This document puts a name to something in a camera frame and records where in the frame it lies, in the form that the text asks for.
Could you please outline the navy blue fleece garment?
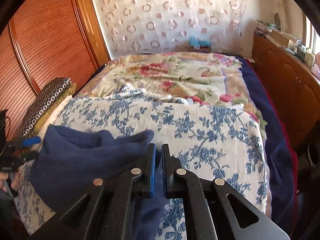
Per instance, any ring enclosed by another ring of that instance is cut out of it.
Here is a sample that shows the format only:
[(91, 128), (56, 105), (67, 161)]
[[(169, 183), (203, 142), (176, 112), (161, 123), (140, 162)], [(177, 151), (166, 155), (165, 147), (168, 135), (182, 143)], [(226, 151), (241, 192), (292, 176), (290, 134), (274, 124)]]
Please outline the navy blue fleece garment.
[[(151, 130), (114, 138), (106, 130), (85, 133), (49, 126), (40, 156), (31, 167), (30, 182), (54, 215), (69, 207), (95, 179), (114, 180), (148, 153)], [(154, 239), (168, 200), (163, 195), (161, 153), (156, 149), (155, 191), (137, 197), (132, 206), (129, 239)]]

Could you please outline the beige folded cloth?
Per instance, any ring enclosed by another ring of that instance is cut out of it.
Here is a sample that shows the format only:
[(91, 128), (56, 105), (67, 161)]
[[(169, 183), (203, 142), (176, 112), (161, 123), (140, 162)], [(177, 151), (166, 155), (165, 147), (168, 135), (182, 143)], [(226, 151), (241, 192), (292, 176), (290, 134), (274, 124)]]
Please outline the beige folded cloth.
[(57, 119), (58, 115), (63, 111), (63, 109), (67, 106), (67, 104), (72, 100), (72, 96), (69, 95), (67, 96), (53, 111), (52, 113), (49, 115), (48, 119), (46, 120), (46, 122), (43, 124), (43, 126), (41, 127), (39, 133), (38, 133), (38, 137), (40, 137), (42, 140), (44, 139), (44, 136), (46, 134), (46, 131), (49, 127), (49, 125), (52, 125), (55, 120)]

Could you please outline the blue floral white bedspread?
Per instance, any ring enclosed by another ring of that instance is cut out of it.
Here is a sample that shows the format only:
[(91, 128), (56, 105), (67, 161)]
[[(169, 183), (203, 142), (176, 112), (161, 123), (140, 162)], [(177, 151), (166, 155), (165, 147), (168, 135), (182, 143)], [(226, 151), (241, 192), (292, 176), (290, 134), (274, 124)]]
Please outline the blue floral white bedspread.
[[(64, 99), (44, 115), (36, 135)], [(106, 130), (116, 139), (151, 130), (152, 143), (157, 148), (168, 144), (183, 168), (203, 179), (222, 178), (260, 211), (267, 208), (268, 168), (260, 126), (242, 105), (203, 106), (123, 86), (103, 98), (72, 98), (52, 125), (85, 133)], [(43, 141), (33, 149), (40, 153)], [(34, 161), (21, 167), (15, 199), (29, 234), (54, 215), (30, 182)]]

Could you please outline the dark blue blanket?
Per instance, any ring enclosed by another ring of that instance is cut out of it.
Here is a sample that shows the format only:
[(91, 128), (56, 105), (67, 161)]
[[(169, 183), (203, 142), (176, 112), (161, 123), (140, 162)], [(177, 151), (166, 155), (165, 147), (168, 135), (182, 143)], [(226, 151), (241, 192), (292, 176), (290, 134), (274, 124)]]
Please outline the dark blue blanket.
[(259, 77), (249, 61), (237, 58), (242, 63), (244, 79), (253, 103), (267, 122), (265, 152), (270, 169), (271, 219), (289, 236), (297, 221), (297, 155), (292, 149), (285, 126)]

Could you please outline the wooden slatted wardrobe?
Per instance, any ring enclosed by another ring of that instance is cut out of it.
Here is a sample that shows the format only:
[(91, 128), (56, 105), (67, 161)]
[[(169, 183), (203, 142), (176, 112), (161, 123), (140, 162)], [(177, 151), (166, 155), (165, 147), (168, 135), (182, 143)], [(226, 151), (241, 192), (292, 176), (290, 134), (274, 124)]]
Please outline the wooden slatted wardrobe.
[(1, 31), (1, 109), (6, 138), (57, 77), (80, 90), (110, 60), (93, 0), (24, 0)]

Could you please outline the red floral cream quilt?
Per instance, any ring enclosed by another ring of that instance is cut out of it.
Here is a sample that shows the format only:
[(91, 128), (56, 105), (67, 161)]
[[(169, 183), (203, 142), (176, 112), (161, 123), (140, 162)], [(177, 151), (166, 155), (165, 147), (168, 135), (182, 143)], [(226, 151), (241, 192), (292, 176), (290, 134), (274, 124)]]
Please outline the red floral cream quilt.
[(244, 64), (236, 57), (217, 53), (127, 55), (107, 63), (78, 95), (106, 97), (120, 87), (129, 86), (203, 105), (243, 105), (266, 139), (267, 122), (249, 94), (243, 69)]

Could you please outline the wooden side cabinet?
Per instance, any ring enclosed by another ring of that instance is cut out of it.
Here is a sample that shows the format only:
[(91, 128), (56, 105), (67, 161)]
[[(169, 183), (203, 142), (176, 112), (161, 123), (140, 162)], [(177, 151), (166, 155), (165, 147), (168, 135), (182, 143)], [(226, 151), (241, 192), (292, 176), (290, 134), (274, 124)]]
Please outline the wooden side cabinet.
[(253, 35), (252, 57), (296, 148), (319, 120), (319, 81), (299, 59), (258, 34)]

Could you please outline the light blue box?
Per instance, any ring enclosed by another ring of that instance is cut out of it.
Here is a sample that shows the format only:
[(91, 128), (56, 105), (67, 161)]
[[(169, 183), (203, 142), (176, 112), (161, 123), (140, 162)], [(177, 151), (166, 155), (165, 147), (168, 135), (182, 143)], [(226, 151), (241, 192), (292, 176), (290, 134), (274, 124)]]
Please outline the light blue box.
[(210, 49), (211, 42), (207, 40), (199, 40), (195, 36), (190, 36), (188, 46), (190, 48), (197, 49), (197, 50), (205, 49), (205, 48)]

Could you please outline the white circle-patterned curtain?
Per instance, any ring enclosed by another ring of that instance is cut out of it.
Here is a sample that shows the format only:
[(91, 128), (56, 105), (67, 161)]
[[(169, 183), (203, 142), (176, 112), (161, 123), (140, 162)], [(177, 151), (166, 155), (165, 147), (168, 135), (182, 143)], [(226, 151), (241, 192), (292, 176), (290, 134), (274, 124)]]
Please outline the white circle-patterned curtain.
[(191, 40), (212, 52), (241, 50), (246, 0), (93, 0), (109, 55), (186, 51)]

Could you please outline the clutter on cabinet top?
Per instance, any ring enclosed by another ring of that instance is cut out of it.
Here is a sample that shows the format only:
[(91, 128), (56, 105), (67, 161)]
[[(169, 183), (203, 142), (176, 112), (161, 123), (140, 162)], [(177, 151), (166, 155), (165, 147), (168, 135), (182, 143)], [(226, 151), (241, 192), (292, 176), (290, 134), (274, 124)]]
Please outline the clutter on cabinet top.
[(319, 54), (313, 55), (303, 44), (303, 39), (285, 32), (280, 25), (256, 21), (257, 27), (254, 34), (252, 57), (255, 62), (267, 55), (268, 45), (283, 50), (285, 53), (298, 59), (308, 68), (314, 77), (319, 79)]

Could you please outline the window with wooden frame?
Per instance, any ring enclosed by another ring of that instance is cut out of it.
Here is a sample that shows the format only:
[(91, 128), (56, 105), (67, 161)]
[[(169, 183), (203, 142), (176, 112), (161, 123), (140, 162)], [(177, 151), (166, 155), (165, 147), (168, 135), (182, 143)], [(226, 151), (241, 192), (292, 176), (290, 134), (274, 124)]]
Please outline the window with wooden frame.
[(313, 55), (319, 54), (319, 35), (313, 24), (306, 16), (303, 15), (303, 44), (310, 50)]

